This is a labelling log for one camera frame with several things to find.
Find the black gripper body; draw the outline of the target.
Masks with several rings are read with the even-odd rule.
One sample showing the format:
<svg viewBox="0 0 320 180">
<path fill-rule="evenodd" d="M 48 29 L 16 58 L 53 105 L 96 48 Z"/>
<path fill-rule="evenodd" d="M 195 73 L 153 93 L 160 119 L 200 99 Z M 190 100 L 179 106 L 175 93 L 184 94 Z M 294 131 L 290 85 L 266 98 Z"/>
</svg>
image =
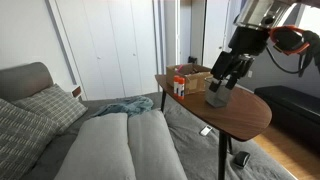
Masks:
<svg viewBox="0 0 320 180">
<path fill-rule="evenodd" d="M 220 53 L 211 70 L 213 77 L 222 80 L 230 74 L 237 79 L 245 76 L 253 63 L 253 56 L 263 52 L 268 38 L 267 30 L 237 27 L 228 44 L 231 51 Z"/>
</svg>

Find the robot arm white and silver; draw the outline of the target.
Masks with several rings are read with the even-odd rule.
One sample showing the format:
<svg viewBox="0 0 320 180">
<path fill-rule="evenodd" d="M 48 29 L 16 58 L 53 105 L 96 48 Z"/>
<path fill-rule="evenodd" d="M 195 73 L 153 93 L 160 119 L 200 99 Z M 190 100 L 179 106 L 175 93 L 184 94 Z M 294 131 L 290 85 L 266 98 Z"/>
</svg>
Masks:
<svg viewBox="0 0 320 180">
<path fill-rule="evenodd" d="M 237 81 L 244 77 L 255 57 L 267 46 L 269 32 L 276 27 L 288 9 L 297 0 L 247 0 L 234 24 L 237 26 L 228 47 L 217 58 L 211 74 L 209 89 L 220 90 L 222 81 L 229 76 L 225 87 L 232 90 Z"/>
</svg>

